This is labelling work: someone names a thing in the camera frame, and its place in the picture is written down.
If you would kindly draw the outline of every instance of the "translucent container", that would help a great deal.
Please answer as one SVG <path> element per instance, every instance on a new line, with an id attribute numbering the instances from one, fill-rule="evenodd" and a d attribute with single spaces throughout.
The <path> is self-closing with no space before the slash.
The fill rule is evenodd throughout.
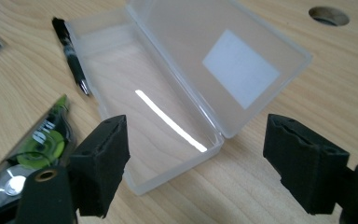
<path id="1" fill-rule="evenodd" d="M 131 0 L 66 23 L 102 119 L 128 118 L 138 195 L 210 159 L 310 62 L 228 0 Z"/>

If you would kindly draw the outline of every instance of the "wooden desk surface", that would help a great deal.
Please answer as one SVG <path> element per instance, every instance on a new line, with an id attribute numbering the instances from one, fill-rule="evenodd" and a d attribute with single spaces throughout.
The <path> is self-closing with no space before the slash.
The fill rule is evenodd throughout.
<path id="1" fill-rule="evenodd" d="M 297 119 L 351 153 L 358 164 L 358 1 L 241 0 L 261 18 L 307 49 L 313 60 L 221 152 L 161 187 L 137 197 L 123 182 L 108 217 L 81 223 L 337 223 L 311 216 L 280 183 L 262 156 L 268 113 Z M 66 93 L 70 120 L 83 140 L 99 124 L 95 100 L 72 79 L 51 27 L 123 6 L 119 0 L 0 0 L 0 160 L 49 107 Z M 337 7 L 345 26 L 322 25 L 309 16 L 316 6 Z"/>

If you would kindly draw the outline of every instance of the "white label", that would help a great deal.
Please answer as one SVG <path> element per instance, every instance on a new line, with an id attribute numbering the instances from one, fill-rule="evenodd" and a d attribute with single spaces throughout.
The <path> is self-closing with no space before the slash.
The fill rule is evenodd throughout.
<path id="1" fill-rule="evenodd" d="M 244 109 L 279 75 L 278 70 L 229 30 L 223 32 L 202 63 Z"/>

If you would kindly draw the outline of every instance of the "clear plastic box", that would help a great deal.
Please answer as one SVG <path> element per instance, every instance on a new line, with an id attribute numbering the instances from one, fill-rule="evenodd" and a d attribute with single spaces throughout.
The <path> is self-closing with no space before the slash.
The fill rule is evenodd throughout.
<path id="1" fill-rule="evenodd" d="M 138 195 L 210 159 L 310 62 L 235 1 L 131 0 L 66 25 L 102 119 L 127 115 Z"/>

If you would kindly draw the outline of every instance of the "pen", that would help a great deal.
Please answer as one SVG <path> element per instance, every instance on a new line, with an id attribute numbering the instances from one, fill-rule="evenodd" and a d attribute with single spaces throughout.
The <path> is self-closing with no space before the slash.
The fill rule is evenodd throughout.
<path id="1" fill-rule="evenodd" d="M 89 89 L 87 87 L 86 78 L 84 77 L 83 70 L 80 66 L 80 62 L 77 58 L 74 46 L 72 45 L 69 32 L 66 29 L 65 21 L 54 17 L 52 20 L 52 24 L 57 34 L 57 37 L 62 43 L 63 53 L 65 54 L 66 61 L 68 62 L 69 68 L 72 71 L 72 75 L 74 76 L 76 85 L 79 86 L 79 88 L 86 95 L 90 95 Z"/>

